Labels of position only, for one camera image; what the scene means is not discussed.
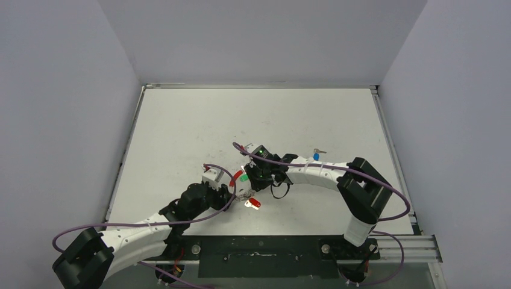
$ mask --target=robotic arm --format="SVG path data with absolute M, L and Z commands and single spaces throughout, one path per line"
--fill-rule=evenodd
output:
M 293 154 L 280 158 L 264 146 L 253 144 L 240 151 L 250 157 L 245 171 L 255 191 L 282 183 L 311 184 L 340 191 L 352 213 L 344 238 L 356 247 L 374 229 L 392 194 L 389 189 L 356 174 L 333 169 L 333 166 L 349 167 L 388 184 L 363 158 L 355 158 L 350 163 L 322 163 Z M 162 254 L 174 256 L 183 247 L 182 235 L 189 228 L 189 221 L 209 208 L 225 211 L 234 199 L 227 185 L 220 183 L 222 175 L 223 171 L 207 167 L 201 183 L 189 185 L 178 202 L 174 200 L 132 225 L 135 228 L 84 230 L 52 266 L 64 288 L 99 288 L 103 280 L 138 261 Z

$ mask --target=gray wall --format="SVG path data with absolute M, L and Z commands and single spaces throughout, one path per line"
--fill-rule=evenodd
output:
M 1 1 L 2 288 L 61 288 L 51 239 L 105 214 L 139 92 L 96 0 Z
M 99 0 L 143 82 L 379 84 L 426 0 Z
M 450 288 L 511 284 L 511 2 L 429 0 L 381 100 Z

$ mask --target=metal frame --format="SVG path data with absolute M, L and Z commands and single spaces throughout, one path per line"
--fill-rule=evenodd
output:
M 412 206 L 410 195 L 408 192 L 408 188 L 406 186 L 406 182 L 404 180 L 403 171 L 401 169 L 401 164 L 399 162 L 394 143 L 389 134 L 389 130 L 387 127 L 387 123 L 385 121 L 385 117 L 383 114 L 383 110 L 381 109 L 380 97 L 378 95 L 378 90 L 375 85 L 354 85 L 354 86 L 346 86 L 346 85 L 334 85 L 334 84 L 298 84 L 291 82 L 270 82 L 268 84 L 238 84 L 238 85 L 223 85 L 223 84 L 185 84 L 185 83 L 153 83 L 146 84 L 142 86 L 142 90 L 140 92 L 139 100 L 137 103 L 136 110 L 134 112 L 133 121 L 131 124 L 131 131 L 126 143 L 126 147 L 122 156 L 121 165 L 119 166 L 119 171 L 115 180 L 114 188 L 111 194 L 110 203 L 108 205 L 108 210 L 105 216 L 105 220 L 108 221 L 110 217 L 110 213 L 113 207 L 113 203 L 115 201 L 115 196 L 119 187 L 119 180 L 122 176 L 122 171 L 124 169 L 124 163 L 127 157 L 128 150 L 130 148 L 131 139 L 133 138 L 133 133 L 135 130 L 136 122 L 138 119 L 138 115 L 140 112 L 140 108 L 142 106 L 143 97 L 145 95 L 146 89 L 370 89 L 374 104 L 378 113 L 378 117 L 381 122 L 381 126 L 383 128 L 383 132 L 385 135 L 385 139 L 387 141 L 387 146 L 389 147 L 391 159 L 393 162 L 394 169 L 397 173 L 398 180 L 400 182 L 401 189 L 405 194 L 406 198 L 410 201 L 410 206 Z M 411 207 L 410 211 L 410 221 L 412 225 L 417 224 L 417 219 Z M 378 239 L 378 244 L 380 247 L 380 255 L 381 260 L 373 261 L 375 263 L 398 263 L 401 259 L 401 252 L 397 243 L 385 236 L 374 236 Z M 397 236 L 398 239 L 403 244 L 406 263 L 427 263 L 430 268 L 431 278 L 433 280 L 434 286 L 436 289 L 446 289 L 447 285 L 445 283 L 444 274 L 442 273 L 442 269 L 440 267 L 440 263 L 442 262 L 442 257 L 440 255 L 440 251 L 438 249 L 438 245 L 436 244 L 436 239 L 434 235 L 403 235 Z M 147 261 L 148 263 L 153 264 L 173 264 L 173 261 Z M 338 261 L 339 264 L 348 264 L 349 261 Z M 182 261 L 181 264 L 199 264 L 199 261 Z

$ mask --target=white tabletop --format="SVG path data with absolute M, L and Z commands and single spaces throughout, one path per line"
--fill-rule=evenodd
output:
M 203 163 L 235 173 L 248 159 L 233 141 L 263 144 L 280 156 L 311 157 L 318 148 L 327 151 L 320 160 L 334 163 L 363 157 L 400 190 L 369 89 L 148 89 L 109 222 L 138 222 L 165 207 L 201 182 Z M 279 200 L 269 189 L 255 198 L 259 210 L 235 201 L 185 235 L 337 235 L 351 215 L 338 191 L 310 185 L 293 185 Z M 382 217 L 404 210 L 393 195 Z M 413 233 L 408 217 L 381 222 L 377 230 Z

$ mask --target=white wall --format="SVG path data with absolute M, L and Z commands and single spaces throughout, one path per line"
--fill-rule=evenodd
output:
M 511 2 L 429 0 L 381 87 L 450 288 L 511 284 Z
M 96 0 L 1 1 L 2 288 L 61 288 L 51 239 L 105 214 L 139 92 Z
M 142 82 L 378 84 L 426 0 L 99 0 Z

